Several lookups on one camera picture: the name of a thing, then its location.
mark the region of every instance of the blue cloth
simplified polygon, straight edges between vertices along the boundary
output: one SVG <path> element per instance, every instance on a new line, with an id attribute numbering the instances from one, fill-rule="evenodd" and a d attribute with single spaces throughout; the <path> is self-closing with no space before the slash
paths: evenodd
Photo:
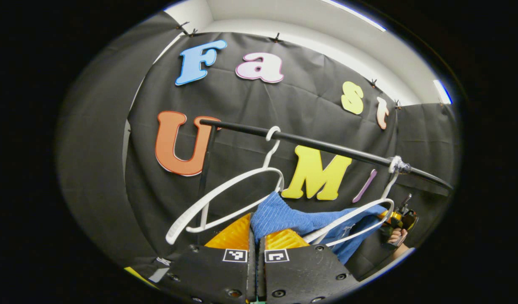
<path id="1" fill-rule="evenodd" d="M 255 234 L 255 244 L 258 244 L 263 236 L 284 229 L 292 229 L 300 236 L 305 235 L 325 227 L 335 219 L 355 209 L 357 208 L 348 208 L 336 212 L 305 213 L 291 209 L 277 192 L 272 192 L 266 200 L 259 204 L 257 211 L 251 218 L 251 229 L 253 229 L 253 233 Z M 386 209 L 378 205 L 368 208 L 334 227 L 328 232 L 321 243 L 326 244 L 339 240 L 378 223 L 380 219 L 377 216 L 384 211 L 386 211 Z M 362 241 L 377 229 L 379 229 L 379 226 L 351 240 L 334 245 L 332 252 L 338 256 L 341 263 L 345 264 Z"/>

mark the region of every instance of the yellow letter m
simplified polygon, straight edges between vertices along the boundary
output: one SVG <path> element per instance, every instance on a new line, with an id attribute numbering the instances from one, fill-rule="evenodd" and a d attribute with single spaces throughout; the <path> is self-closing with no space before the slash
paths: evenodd
<path id="1" fill-rule="evenodd" d="M 302 186 L 306 182 L 306 196 L 312 198 L 317 194 L 318 200 L 335 200 L 338 197 L 339 185 L 352 159 L 336 155 L 323 171 L 320 151 L 304 146 L 297 146 L 294 152 L 298 155 L 298 164 L 289 187 L 282 192 L 284 198 L 301 198 L 304 194 Z"/>

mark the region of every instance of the screw hole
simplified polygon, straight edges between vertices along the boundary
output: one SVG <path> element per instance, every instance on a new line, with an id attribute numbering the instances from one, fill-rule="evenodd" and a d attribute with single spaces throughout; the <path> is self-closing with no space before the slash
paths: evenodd
<path id="1" fill-rule="evenodd" d="M 274 296 L 275 298 L 280 298 L 282 296 L 285 296 L 285 291 L 284 290 L 276 290 L 275 292 L 272 292 L 272 296 Z"/>
<path id="2" fill-rule="evenodd" d="M 237 290 L 237 289 L 231 289 L 227 293 L 229 294 L 229 296 L 233 296 L 235 298 L 238 298 L 239 296 L 242 296 L 242 293 L 239 290 Z"/>

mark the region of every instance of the blue letter f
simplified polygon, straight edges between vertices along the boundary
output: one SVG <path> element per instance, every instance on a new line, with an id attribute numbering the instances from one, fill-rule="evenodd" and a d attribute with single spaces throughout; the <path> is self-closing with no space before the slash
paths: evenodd
<path id="1" fill-rule="evenodd" d="M 207 71 L 201 70 L 201 62 L 204 62 L 208 66 L 214 64 L 217 53 L 216 50 L 213 49 L 221 50 L 226 46 L 226 41 L 217 40 L 181 52 L 180 56 L 184 56 L 182 60 L 182 73 L 180 77 L 176 79 L 176 85 L 182 85 L 204 78 L 207 75 Z"/>

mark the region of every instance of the orange letter u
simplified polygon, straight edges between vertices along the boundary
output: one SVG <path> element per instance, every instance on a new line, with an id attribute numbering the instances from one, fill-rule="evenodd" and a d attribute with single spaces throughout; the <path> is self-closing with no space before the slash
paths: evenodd
<path id="1" fill-rule="evenodd" d="M 193 176 L 203 171 L 204 155 L 210 137 L 210 125 L 201 125 L 201 119 L 220 121 L 209 116 L 198 116 L 193 123 L 199 129 L 193 156 L 187 160 L 181 160 L 174 154 L 178 128 L 186 123 L 187 117 L 175 111 L 163 111 L 158 115 L 159 131 L 156 139 L 156 158 L 158 163 L 169 172 L 184 176 Z"/>

